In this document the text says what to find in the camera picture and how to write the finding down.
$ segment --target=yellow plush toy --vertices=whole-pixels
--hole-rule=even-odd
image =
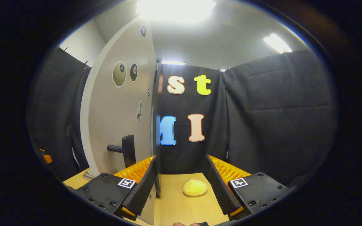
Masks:
[[[207,191],[207,185],[200,180],[191,179],[184,184],[183,192],[188,196],[200,196]]]

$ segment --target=ceiling light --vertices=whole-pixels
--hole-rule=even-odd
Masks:
[[[293,52],[293,50],[275,33],[263,39],[269,46],[272,46],[278,53]]]
[[[215,5],[211,0],[140,0],[136,14],[151,20],[195,23],[208,17]]]
[[[161,64],[174,64],[174,65],[185,65],[184,62],[172,61],[172,60],[162,60]]]

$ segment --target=black curtain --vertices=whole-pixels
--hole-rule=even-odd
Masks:
[[[37,156],[60,180],[89,167],[79,121],[83,89],[90,69],[57,47],[45,58],[33,81],[27,110],[29,133]],[[43,154],[50,155],[52,162],[46,164]]]
[[[161,173],[183,174],[202,171],[206,153],[219,159],[226,159],[227,152],[227,109],[224,83],[217,70],[197,66],[162,65],[162,93],[158,102],[158,111],[161,119],[165,116],[174,116],[174,139],[176,145],[160,145]],[[207,89],[211,93],[201,95],[196,90],[194,78],[206,75],[211,83]],[[168,78],[181,76],[184,78],[185,92],[171,94],[167,91]],[[190,142],[191,122],[187,118],[190,114],[203,114],[202,134],[205,140]]]
[[[174,146],[161,145],[162,173],[195,173],[205,153],[249,173],[264,172],[294,186],[325,159],[336,127],[329,74],[309,51],[254,60],[220,73],[195,66],[163,66],[161,117],[175,116]],[[194,77],[211,79],[197,93]],[[184,78],[183,94],[167,92],[168,77]],[[190,142],[189,114],[205,115],[202,142]]]

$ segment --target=finger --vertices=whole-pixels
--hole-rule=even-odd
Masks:
[[[180,222],[177,222],[177,223],[173,223],[173,226],[185,226],[185,225],[183,225],[183,224],[180,223]]]

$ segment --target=wooden table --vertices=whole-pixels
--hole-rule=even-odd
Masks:
[[[89,182],[82,177],[85,171],[78,173],[63,183],[78,189]],[[197,179],[206,183],[207,192],[201,196],[185,195],[182,192],[182,187],[189,179]],[[155,226],[172,226],[175,222],[188,226],[192,223],[205,221],[212,226],[228,221],[227,215],[223,215],[220,209],[210,183],[202,173],[161,175],[160,189],[161,197],[156,198],[155,201]],[[151,226],[140,219],[131,222]]]

